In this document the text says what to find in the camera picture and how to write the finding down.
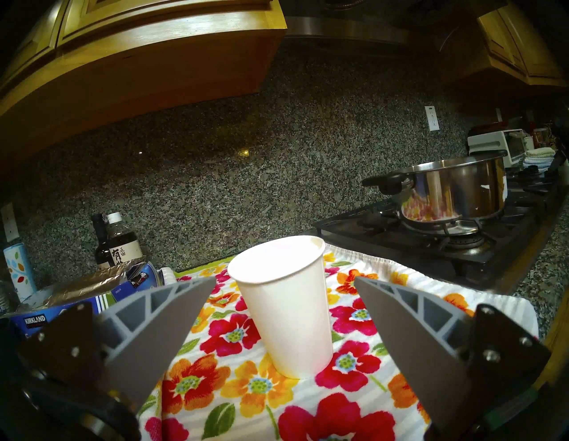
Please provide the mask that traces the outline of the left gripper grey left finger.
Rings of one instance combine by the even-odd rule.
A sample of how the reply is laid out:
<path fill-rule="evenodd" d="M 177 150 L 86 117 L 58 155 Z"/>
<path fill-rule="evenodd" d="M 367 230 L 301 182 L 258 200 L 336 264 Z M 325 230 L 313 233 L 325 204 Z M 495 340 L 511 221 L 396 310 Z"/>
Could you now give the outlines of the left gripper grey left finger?
<path fill-rule="evenodd" d="M 95 315 L 68 308 L 23 342 L 24 396 L 36 406 L 141 407 L 215 286 L 191 279 L 135 293 Z"/>

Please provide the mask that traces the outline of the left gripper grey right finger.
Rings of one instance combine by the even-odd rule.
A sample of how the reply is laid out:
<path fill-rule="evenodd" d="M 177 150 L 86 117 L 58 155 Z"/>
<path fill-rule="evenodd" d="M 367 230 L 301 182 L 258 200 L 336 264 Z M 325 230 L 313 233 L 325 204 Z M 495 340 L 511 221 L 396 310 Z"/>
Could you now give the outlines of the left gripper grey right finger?
<path fill-rule="evenodd" d="M 537 400 L 551 352 L 494 305 L 471 316 L 409 287 L 364 277 L 355 287 L 431 418 L 427 434 L 495 434 Z"/>

